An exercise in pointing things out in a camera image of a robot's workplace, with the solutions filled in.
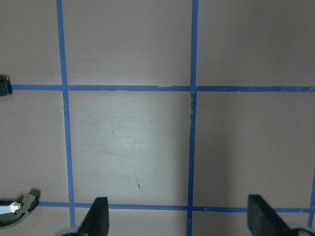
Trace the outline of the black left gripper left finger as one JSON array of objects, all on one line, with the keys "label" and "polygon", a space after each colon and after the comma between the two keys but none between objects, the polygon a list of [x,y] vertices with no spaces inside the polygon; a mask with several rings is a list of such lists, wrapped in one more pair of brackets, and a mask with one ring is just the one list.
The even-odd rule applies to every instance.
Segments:
[{"label": "black left gripper left finger", "polygon": [[78,236],[106,236],[109,232],[109,208],[107,197],[94,200],[76,234]]}]

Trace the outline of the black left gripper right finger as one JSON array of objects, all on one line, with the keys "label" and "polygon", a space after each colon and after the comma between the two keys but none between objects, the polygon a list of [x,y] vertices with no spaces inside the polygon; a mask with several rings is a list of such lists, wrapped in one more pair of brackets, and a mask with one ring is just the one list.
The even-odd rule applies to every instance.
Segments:
[{"label": "black left gripper right finger", "polygon": [[298,236],[260,195],[248,195],[247,226],[252,236]]}]

